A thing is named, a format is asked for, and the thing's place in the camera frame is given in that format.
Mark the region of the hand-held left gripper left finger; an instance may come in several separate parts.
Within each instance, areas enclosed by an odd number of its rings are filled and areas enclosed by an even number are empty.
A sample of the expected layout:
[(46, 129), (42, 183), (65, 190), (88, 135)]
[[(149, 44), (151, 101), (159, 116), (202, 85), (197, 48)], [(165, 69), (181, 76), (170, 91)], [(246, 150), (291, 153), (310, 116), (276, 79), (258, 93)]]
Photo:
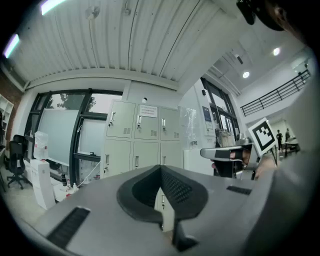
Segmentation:
[[(156, 223), (133, 219), (118, 204), (117, 191), (147, 167), (92, 182), (46, 211), (35, 226), (24, 225), (24, 234), (44, 255), (50, 256), (171, 256), (173, 247)], [(57, 246), (52, 233), (77, 213), (73, 235)]]

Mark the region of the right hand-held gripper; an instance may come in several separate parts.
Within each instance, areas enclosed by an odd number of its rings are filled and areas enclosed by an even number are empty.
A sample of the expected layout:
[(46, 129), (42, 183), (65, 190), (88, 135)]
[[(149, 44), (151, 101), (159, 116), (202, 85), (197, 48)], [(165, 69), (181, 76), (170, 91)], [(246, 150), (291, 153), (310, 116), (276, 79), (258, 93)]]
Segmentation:
[(277, 164), (265, 154), (276, 144), (273, 130), (264, 117), (248, 128), (247, 134), (239, 134), (235, 146), (202, 148), (203, 158), (216, 160), (216, 172), (220, 177), (236, 178), (250, 172), (252, 178), (259, 178), (264, 171), (274, 169)]

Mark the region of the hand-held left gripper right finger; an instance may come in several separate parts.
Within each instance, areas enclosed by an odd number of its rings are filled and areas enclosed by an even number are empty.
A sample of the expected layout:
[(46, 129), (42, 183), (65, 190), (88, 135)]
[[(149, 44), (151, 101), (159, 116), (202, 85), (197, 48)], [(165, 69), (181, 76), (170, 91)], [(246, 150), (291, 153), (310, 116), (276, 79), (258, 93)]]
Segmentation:
[(162, 165), (161, 184), (175, 219), (163, 256), (258, 256), (254, 228), (270, 192), (270, 172), (257, 181), (210, 176)]

